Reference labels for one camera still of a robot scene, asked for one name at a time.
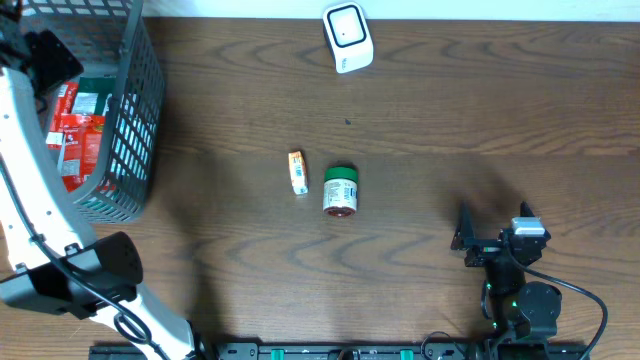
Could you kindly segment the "green lid jar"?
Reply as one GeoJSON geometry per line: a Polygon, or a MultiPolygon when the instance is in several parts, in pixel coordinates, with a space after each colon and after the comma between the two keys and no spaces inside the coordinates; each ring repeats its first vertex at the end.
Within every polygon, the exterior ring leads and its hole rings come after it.
{"type": "Polygon", "coordinates": [[[323,212],[333,217],[349,217],[358,208],[358,172],[353,167],[334,166],[325,171],[323,212]]]}

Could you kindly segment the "small orange white carton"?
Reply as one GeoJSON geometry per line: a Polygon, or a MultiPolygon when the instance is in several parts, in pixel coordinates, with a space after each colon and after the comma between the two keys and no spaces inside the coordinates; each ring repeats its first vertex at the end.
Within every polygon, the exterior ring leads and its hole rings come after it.
{"type": "Polygon", "coordinates": [[[301,151],[288,154],[289,173],[292,190],[296,195],[304,195],[309,191],[306,163],[301,151]]]}

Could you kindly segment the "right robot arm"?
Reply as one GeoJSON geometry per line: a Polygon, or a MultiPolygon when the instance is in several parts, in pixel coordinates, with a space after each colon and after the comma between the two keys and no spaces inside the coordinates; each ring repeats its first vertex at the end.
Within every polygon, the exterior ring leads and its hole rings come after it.
{"type": "Polygon", "coordinates": [[[494,238],[478,237],[469,208],[460,207],[451,248],[466,253],[467,267],[484,269],[481,309],[494,326],[492,335],[468,345],[467,359],[550,357],[548,339],[557,334],[562,294],[553,285],[525,279],[525,268],[541,258],[550,238],[525,202],[494,238]]]}

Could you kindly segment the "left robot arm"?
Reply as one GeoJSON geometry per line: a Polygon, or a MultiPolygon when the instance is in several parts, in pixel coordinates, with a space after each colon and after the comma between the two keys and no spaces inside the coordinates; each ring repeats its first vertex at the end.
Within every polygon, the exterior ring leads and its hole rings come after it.
{"type": "Polygon", "coordinates": [[[165,81],[139,1],[5,1],[1,5],[1,224],[11,307],[106,325],[149,359],[206,359],[185,318],[145,285],[138,252],[97,223],[137,218],[151,177],[165,81]],[[113,84],[97,163],[68,190],[46,145],[54,96],[81,77],[113,84]]]}

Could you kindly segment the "white barcode scanner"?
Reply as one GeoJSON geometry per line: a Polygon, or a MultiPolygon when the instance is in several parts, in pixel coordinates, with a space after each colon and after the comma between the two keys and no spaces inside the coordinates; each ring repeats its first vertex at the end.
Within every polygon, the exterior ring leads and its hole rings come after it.
{"type": "Polygon", "coordinates": [[[359,4],[346,2],[329,7],[324,11],[322,20],[338,74],[365,68],[373,62],[373,39],[359,4]]]}

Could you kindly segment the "red snack packet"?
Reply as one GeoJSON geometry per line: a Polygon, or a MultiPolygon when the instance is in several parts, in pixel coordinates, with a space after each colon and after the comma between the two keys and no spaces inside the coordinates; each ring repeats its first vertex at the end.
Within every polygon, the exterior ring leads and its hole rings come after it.
{"type": "Polygon", "coordinates": [[[57,169],[68,192],[92,175],[100,151],[106,115],[71,113],[78,83],[64,83],[57,94],[46,144],[56,154],[57,169]]]}

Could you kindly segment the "green white packet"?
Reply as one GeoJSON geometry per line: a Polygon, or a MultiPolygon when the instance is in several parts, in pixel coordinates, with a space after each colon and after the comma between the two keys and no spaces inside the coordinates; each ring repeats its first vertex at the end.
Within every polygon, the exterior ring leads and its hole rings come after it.
{"type": "Polygon", "coordinates": [[[81,77],[71,113],[105,116],[114,87],[114,77],[81,77]]]}

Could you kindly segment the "grey plastic mesh basket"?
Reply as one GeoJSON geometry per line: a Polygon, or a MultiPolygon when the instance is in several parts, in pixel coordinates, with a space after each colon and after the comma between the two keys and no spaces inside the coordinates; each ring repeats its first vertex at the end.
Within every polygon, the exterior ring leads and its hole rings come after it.
{"type": "Polygon", "coordinates": [[[52,31],[84,76],[115,80],[97,166],[70,194],[94,224],[136,219],[148,194],[165,81],[142,12],[142,0],[33,0],[24,8],[25,30],[52,31]]]}

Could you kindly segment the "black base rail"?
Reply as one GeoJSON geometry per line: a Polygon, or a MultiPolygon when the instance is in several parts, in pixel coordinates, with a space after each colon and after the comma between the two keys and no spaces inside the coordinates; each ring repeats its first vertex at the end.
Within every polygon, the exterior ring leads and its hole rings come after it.
{"type": "MultiPolygon", "coordinates": [[[[478,350],[467,351],[467,344],[439,341],[419,344],[256,344],[236,342],[218,344],[214,355],[222,360],[454,360],[490,359],[478,350]]],[[[498,348],[499,357],[492,359],[579,359],[586,345],[556,343],[546,347],[533,344],[503,344],[498,348]]],[[[98,345],[88,352],[89,360],[146,359],[132,345],[98,345]]]]}

